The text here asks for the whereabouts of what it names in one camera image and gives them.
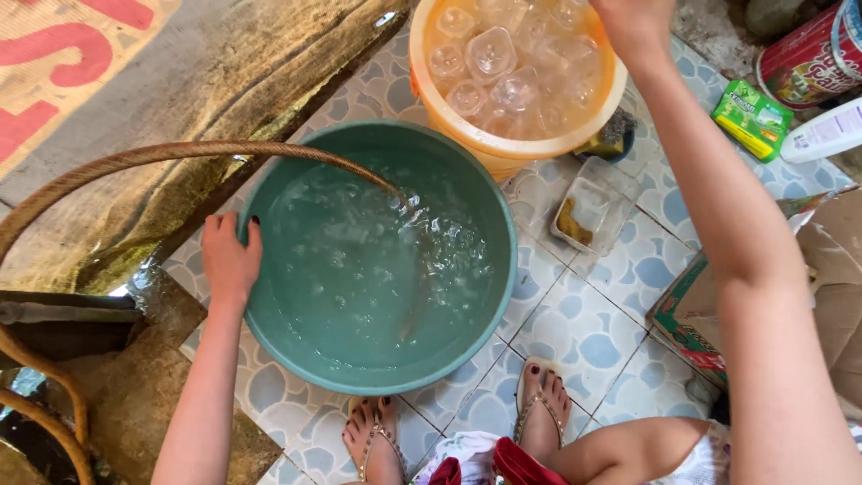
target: green soap package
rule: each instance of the green soap package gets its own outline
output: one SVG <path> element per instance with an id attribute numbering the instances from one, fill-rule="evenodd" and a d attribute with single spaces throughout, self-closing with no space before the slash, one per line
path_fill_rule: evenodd
<path id="1" fill-rule="evenodd" d="M 731 81 L 712 119 L 761 162 L 778 157 L 793 112 L 742 80 Z"/>

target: studded flip-flop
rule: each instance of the studded flip-flop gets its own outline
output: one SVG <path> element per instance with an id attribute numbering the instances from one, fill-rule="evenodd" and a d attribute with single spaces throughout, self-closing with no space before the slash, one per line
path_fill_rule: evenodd
<path id="1" fill-rule="evenodd" d="M 400 463 L 401 470 L 401 478 L 402 483 L 407 483 L 407 472 L 404 469 L 404 455 L 401 452 L 401 448 L 398 446 L 398 428 L 394 430 L 388 430 L 385 426 L 380 424 L 380 410 L 378 408 L 378 399 L 372 398 L 363 398 L 359 396 L 353 396 L 350 398 L 350 403 L 348 409 L 353 413 L 354 409 L 357 409 L 361 406 L 362 400 L 368 399 L 372 403 L 372 414 L 374 415 L 374 426 L 372 426 L 372 430 L 368 433 L 368 438 L 365 439 L 365 444 L 362 449 L 362 460 L 359 465 L 359 480 L 361 482 L 367 482 L 365 479 L 365 471 L 368 469 L 368 456 L 371 454 L 372 450 L 372 441 L 374 440 L 374 435 L 379 434 L 383 438 L 389 442 L 389 445 L 395 450 L 395 454 L 398 456 L 398 462 Z"/>
<path id="2" fill-rule="evenodd" d="M 529 365 L 538 365 L 541 369 L 541 378 L 544 379 L 545 372 L 547 369 L 553 369 L 554 372 L 557 371 L 557 365 L 554 362 L 548 361 L 546 359 L 541 359 L 539 357 L 529 357 L 527 361 L 524 363 L 524 367 L 526 368 Z M 524 425 L 527 422 L 527 417 L 530 414 L 530 410 L 533 409 L 533 405 L 537 402 L 542 403 L 547 411 L 551 413 L 551 418 L 553 418 L 553 422 L 557 425 L 557 437 L 559 439 L 558 448 L 563 447 L 563 422 L 559 420 L 557 416 L 557 412 L 553 410 L 551 403 L 547 402 L 547 398 L 542 394 L 541 387 L 539 387 L 539 391 L 531 396 L 527 401 L 527 405 L 524 405 L 524 373 L 521 372 L 521 377 L 518 378 L 518 391 L 515 396 L 516 404 L 518 406 L 518 422 L 515 425 L 515 443 L 521 444 L 521 434 L 524 430 Z"/>

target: red fabric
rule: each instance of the red fabric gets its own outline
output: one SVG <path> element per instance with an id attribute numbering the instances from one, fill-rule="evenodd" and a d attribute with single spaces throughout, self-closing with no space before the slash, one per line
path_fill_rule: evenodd
<path id="1" fill-rule="evenodd" d="M 512 485 L 569 485 L 562 476 L 541 466 L 511 438 L 497 440 L 494 470 Z"/>
<path id="2" fill-rule="evenodd" d="M 458 458 L 449 457 L 437 467 L 428 485 L 461 485 L 461 464 Z"/>

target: foot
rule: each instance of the foot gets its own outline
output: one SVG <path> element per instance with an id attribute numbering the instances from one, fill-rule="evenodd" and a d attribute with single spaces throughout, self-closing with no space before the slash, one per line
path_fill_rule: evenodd
<path id="1" fill-rule="evenodd" d="M 395 432 L 398 426 L 395 401 L 382 397 L 378 403 L 380 408 L 380 424 L 389 432 Z M 341 438 L 350 452 L 350 457 L 356 464 L 356 469 L 363 466 L 365 449 L 368 449 L 368 460 L 365 464 L 365 481 L 374 485 L 403 485 L 401 459 L 392 445 L 380 433 L 374 433 L 371 444 L 368 438 L 374 429 L 374 413 L 371 402 L 362 400 L 362 404 L 350 411 L 347 427 L 341 433 Z"/>
<path id="2" fill-rule="evenodd" d="M 565 429 L 569 422 L 569 412 L 572 409 L 572 401 L 563 387 L 563 379 L 556 375 L 551 369 L 545 372 L 545 384 L 541 383 L 541 367 L 536 363 L 524 366 L 524 401 L 521 409 L 524 409 L 540 390 L 553 411 L 557 413 L 559 428 L 551 413 L 541 401 L 536 401 L 527 414 L 521 432 L 519 445 L 539 463 L 545 464 L 546 458 L 551 452 L 559 449 L 558 429 Z"/>

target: white plastic bottle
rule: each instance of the white plastic bottle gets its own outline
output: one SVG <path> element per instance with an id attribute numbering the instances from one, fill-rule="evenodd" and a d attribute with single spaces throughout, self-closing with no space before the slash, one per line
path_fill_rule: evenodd
<path id="1" fill-rule="evenodd" d="M 802 163 L 862 145 L 862 98 L 831 109 L 791 131 L 781 144 L 781 158 Z"/>

